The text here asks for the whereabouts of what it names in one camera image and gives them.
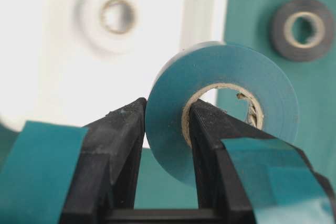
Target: teal background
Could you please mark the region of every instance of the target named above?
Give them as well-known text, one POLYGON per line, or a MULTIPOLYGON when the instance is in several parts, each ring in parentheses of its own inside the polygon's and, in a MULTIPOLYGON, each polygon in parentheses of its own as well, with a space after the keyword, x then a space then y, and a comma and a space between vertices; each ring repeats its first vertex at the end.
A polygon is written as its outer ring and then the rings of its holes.
MULTIPOLYGON (((299 101, 299 133, 292 144, 304 150, 315 170, 336 188, 336 47, 312 62, 292 62, 278 55, 269 27, 276 10, 291 0, 228 0, 225 40, 253 48, 274 61, 291 81, 299 101)), ((335 15, 335 0, 318 0, 335 15)), ((230 99, 219 91, 218 105, 230 99)))
POLYGON ((198 208, 197 192, 167 173, 150 149, 143 148, 135 208, 198 208))

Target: teal tape roll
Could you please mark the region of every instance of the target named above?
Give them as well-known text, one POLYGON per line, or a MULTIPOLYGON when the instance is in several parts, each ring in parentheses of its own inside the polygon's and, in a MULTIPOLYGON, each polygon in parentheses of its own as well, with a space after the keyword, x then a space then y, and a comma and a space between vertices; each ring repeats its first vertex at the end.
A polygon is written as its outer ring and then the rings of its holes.
POLYGON ((268 58, 240 45, 205 42, 172 58, 160 72, 146 107, 146 135, 166 171, 194 185, 191 148, 182 133, 189 99, 214 83, 231 83, 258 100, 262 129, 285 141, 298 130, 298 102, 285 74, 268 58))
POLYGON ((0 223, 58 223, 86 132, 26 123, 0 173, 0 223))
POLYGON ((279 139, 222 140, 258 224, 334 223, 327 195, 297 151, 279 139))

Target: tape core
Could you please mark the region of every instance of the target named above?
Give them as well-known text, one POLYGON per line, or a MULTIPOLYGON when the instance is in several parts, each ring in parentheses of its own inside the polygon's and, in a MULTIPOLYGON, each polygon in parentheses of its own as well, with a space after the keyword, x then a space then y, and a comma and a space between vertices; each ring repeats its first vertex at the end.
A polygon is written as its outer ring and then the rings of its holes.
POLYGON ((189 135, 189 111, 191 105, 197 101, 204 93, 209 91, 210 89, 231 89, 236 90, 239 93, 237 94, 238 99, 246 100, 249 104, 247 117, 245 122, 258 128, 262 129, 263 122, 264 122, 264 114, 262 112, 260 103, 258 100, 254 97, 254 95, 249 92, 248 90, 242 88, 241 86, 238 86, 236 84, 232 83, 214 83, 208 86, 205 86, 204 88, 198 90, 196 93, 194 93, 189 100, 187 101, 186 105, 183 108, 182 112, 182 119, 181 119, 181 125, 182 125, 182 134, 184 136, 185 141, 191 148, 191 139, 189 135))
POLYGON ((298 48, 312 48, 317 46, 319 43, 321 43, 326 33, 322 19, 318 15, 311 12, 293 13, 287 18, 283 28, 286 41, 292 46, 298 48), (303 18, 308 21, 313 29, 313 35, 307 39, 307 43, 305 44, 298 42, 293 36, 292 27, 298 18, 303 18))

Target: clamp jaw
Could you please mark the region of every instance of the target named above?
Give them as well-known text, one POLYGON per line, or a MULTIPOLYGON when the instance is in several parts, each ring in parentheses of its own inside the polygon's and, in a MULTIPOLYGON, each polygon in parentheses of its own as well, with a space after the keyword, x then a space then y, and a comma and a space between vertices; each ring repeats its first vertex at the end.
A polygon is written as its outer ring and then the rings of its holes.
MULTIPOLYGON (((222 139, 276 138, 202 100, 190 109, 199 209, 133 209, 145 107, 146 100, 139 98, 87 125, 89 132, 59 223, 257 223, 253 205, 222 139)), ((335 195, 328 180, 313 171, 302 150, 291 147, 323 188, 335 218, 335 195)))

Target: tape roll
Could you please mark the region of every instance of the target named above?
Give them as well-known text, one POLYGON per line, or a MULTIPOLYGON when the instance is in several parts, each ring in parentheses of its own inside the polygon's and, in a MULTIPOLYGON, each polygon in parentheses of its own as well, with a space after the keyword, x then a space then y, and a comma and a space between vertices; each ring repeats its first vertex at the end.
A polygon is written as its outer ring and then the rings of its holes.
POLYGON ((163 67, 155 81, 146 106, 145 128, 157 161, 190 185, 195 185, 195 178, 192 151, 182 132, 183 111, 200 90, 216 86, 239 87, 251 94, 260 105, 264 131, 288 142, 297 135, 294 89, 267 57, 221 42, 204 42, 183 51, 163 67))
POLYGON ((80 24, 86 37, 107 52, 131 50, 139 36, 137 0, 83 0, 80 24))
POLYGON ((272 43, 285 58, 292 61, 311 61, 326 54, 334 39, 332 13, 317 0, 292 0, 280 7, 272 22, 272 43), (299 18, 310 24, 311 35, 299 42, 292 29, 299 18))

